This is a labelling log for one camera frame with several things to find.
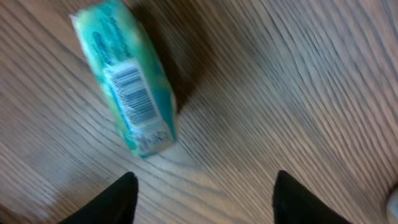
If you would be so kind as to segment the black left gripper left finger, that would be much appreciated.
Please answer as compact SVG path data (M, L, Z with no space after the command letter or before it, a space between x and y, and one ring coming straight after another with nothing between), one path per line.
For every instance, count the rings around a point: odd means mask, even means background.
M138 179L125 173L61 224L132 224L138 199Z

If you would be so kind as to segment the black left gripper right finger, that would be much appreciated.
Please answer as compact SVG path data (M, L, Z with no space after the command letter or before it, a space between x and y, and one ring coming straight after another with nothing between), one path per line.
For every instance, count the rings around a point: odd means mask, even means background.
M349 224L284 170L275 180L272 208L275 224Z

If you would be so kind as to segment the green lidded white jar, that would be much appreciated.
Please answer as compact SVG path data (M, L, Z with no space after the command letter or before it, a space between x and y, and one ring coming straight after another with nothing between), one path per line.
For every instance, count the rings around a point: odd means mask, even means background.
M391 192L386 203L386 217L389 224L398 224L398 189Z

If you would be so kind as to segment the teal tissue pack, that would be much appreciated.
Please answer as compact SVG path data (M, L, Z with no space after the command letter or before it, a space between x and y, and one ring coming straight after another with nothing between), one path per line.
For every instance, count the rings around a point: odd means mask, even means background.
M173 89L142 24L121 1L71 16L93 76L131 154L145 158L178 139Z

